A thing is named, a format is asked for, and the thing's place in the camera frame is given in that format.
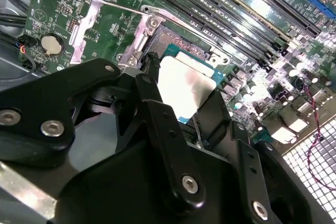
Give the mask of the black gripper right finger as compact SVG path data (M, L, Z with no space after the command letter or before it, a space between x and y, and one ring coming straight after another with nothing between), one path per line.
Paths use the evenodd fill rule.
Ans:
M211 93L198 118L208 150L226 160L227 170L207 185L207 198L219 200L220 223L319 223L317 201L272 144L250 144L219 91Z

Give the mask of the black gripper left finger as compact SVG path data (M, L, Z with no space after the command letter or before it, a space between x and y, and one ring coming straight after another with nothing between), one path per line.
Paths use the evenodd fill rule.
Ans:
M200 208L205 188L173 109L156 81L94 59L1 92L1 160L32 167L60 165L75 126L98 113L93 96L107 89L104 113L117 116L116 152L145 140L154 155L159 188L172 208Z

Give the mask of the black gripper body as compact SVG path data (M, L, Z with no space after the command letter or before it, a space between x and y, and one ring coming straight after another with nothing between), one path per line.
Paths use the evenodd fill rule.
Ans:
M233 167L190 151L206 189L205 204L194 213L180 215L166 204L153 154L140 142L72 178L59 195L57 223L261 223L242 203Z

